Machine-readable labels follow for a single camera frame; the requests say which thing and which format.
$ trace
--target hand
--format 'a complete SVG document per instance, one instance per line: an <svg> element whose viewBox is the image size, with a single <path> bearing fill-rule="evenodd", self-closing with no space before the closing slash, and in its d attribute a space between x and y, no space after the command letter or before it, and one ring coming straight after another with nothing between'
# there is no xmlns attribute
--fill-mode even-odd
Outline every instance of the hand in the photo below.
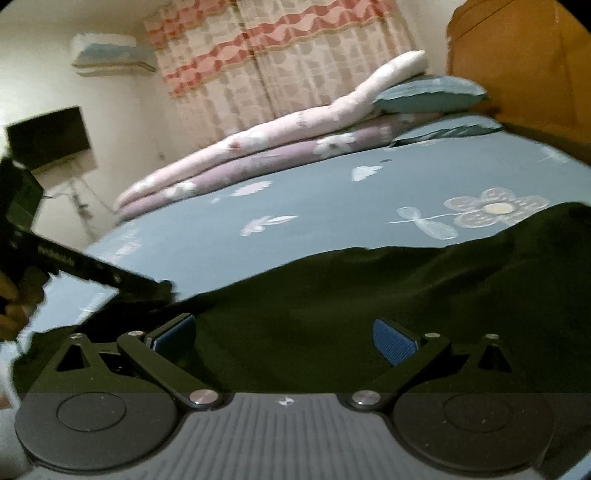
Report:
<svg viewBox="0 0 591 480"><path fill-rule="evenodd" d="M16 340L29 323L37 306L45 300L43 285L49 276L35 267L26 270L18 288L0 271L0 297L9 301L5 312L0 312L0 342Z"/></svg>

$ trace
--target logo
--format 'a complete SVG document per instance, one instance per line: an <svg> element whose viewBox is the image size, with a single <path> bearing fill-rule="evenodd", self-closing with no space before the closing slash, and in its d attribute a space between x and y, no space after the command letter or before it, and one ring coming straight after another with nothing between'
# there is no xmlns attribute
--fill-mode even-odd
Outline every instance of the logo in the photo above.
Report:
<svg viewBox="0 0 591 480"><path fill-rule="evenodd" d="M44 255L45 257L49 257L53 260L57 260L58 262L65 263L66 265L69 265L71 267L76 266L76 262L74 262L73 259L71 259L70 257L67 257L65 255L62 255L61 253L56 252L55 250L52 250L51 248L45 248L45 247L42 247L41 245L39 245L37 247L37 251L41 255Z"/></svg>
<svg viewBox="0 0 591 480"><path fill-rule="evenodd" d="M282 407L291 407L296 401L291 397L285 397L281 400L277 400L277 403Z"/></svg>

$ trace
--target blue bed sheet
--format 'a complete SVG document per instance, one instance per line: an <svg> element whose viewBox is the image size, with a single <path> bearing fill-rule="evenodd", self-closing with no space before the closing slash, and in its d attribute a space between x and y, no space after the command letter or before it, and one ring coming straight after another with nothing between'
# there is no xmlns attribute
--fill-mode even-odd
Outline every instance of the blue bed sheet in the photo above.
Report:
<svg viewBox="0 0 591 480"><path fill-rule="evenodd" d="M349 247L445 247L542 208L591 203L591 169L506 132L353 153L151 212L88 253L175 282L179 298L307 255ZM62 275L21 335L81 322L112 290ZM0 360L16 355L5 345Z"/></svg>

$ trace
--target metal screw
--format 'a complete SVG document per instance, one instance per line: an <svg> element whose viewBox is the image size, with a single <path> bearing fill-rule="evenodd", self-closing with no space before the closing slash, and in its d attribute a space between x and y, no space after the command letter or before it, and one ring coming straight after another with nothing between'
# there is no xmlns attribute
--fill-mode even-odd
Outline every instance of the metal screw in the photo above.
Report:
<svg viewBox="0 0 591 480"><path fill-rule="evenodd" d="M220 396L213 390L204 388L203 390L195 390L189 395L189 400L197 405L211 405L217 402Z"/></svg>
<svg viewBox="0 0 591 480"><path fill-rule="evenodd" d="M358 392L355 392L351 397L353 403L361 407L375 405L381 399L382 397L380 396L380 394L378 392L374 392L373 390L360 390Z"/></svg>

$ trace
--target ceiling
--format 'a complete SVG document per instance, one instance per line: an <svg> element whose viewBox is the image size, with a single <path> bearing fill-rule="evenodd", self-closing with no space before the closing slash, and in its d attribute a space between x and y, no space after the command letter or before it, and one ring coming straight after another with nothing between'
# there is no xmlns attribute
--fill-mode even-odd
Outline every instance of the ceiling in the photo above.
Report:
<svg viewBox="0 0 591 480"><path fill-rule="evenodd" d="M0 24L84 24L129 28L167 0L12 0Z"/></svg>

